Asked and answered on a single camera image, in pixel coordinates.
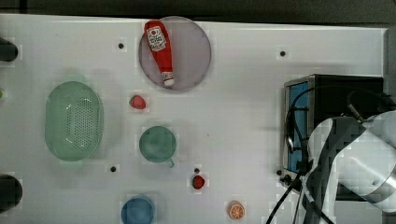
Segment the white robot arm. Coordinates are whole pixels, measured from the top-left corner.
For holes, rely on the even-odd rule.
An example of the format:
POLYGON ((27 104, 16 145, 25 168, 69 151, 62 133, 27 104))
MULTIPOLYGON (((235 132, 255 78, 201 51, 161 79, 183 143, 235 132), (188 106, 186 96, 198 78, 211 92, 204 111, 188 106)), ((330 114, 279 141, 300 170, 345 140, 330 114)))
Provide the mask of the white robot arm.
POLYGON ((302 180, 301 224, 336 224, 340 185, 384 213, 395 212, 395 113, 364 122, 323 120, 308 139, 312 169, 302 180))

